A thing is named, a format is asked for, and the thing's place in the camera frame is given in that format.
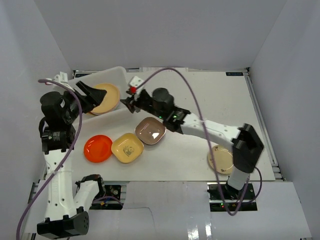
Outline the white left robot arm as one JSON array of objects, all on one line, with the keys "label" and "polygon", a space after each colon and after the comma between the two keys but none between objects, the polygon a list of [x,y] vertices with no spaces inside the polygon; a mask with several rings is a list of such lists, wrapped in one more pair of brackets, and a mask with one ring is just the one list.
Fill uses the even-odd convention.
[{"label": "white left robot arm", "polygon": [[105,196],[106,187],[99,174],[83,177],[73,194],[72,152],[80,135],[73,123],[99,106],[107,94],[78,81],[76,91],[60,84],[64,93],[50,91],[40,98],[44,115],[39,123],[42,152],[47,178],[41,190],[48,190],[44,220],[37,224],[37,234],[51,240],[86,235],[90,220],[88,211],[95,200]]}]

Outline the brown square plate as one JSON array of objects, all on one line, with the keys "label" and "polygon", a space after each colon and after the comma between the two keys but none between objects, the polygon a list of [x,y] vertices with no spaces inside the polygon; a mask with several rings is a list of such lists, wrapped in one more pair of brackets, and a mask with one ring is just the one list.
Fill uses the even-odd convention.
[{"label": "brown square plate", "polygon": [[165,135],[166,127],[154,117],[146,117],[135,127],[134,133],[143,143],[155,145]]}]

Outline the yellow round plate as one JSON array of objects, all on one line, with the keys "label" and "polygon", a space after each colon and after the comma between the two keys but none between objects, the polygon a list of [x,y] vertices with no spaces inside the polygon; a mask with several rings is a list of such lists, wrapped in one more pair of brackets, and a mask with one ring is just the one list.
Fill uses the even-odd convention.
[{"label": "yellow round plate", "polygon": [[120,91],[111,83],[100,83],[94,86],[98,90],[106,90],[106,95],[102,103],[95,107],[90,113],[93,115],[102,115],[113,111],[119,104]]}]

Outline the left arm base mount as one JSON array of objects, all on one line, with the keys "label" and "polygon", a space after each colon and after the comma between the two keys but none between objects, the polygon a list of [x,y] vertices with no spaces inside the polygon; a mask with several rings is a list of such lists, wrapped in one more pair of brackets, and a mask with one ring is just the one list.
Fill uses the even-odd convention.
[{"label": "left arm base mount", "polygon": [[125,185],[105,185],[105,195],[103,199],[96,200],[90,210],[121,210],[125,202]]}]

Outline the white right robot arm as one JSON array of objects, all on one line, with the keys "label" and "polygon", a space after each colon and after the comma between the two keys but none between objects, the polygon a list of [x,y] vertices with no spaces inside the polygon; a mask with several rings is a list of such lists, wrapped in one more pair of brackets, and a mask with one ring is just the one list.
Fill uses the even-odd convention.
[{"label": "white right robot arm", "polygon": [[233,200],[243,195],[246,181],[264,150],[264,144],[252,125],[245,123],[237,127],[202,120],[189,110],[175,105],[174,97],[162,87],[155,89],[152,94],[145,89],[130,93],[120,102],[131,113],[143,110],[162,119],[165,128],[171,132],[206,139],[231,152],[233,169],[223,192]]}]

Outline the yellow square panda plate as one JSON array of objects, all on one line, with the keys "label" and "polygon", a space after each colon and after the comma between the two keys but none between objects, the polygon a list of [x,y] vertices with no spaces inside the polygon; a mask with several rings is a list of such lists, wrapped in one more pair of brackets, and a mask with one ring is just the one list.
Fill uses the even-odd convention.
[{"label": "yellow square panda plate", "polygon": [[142,154],[144,144],[135,134],[125,133],[112,143],[111,151],[121,163],[129,164]]}]

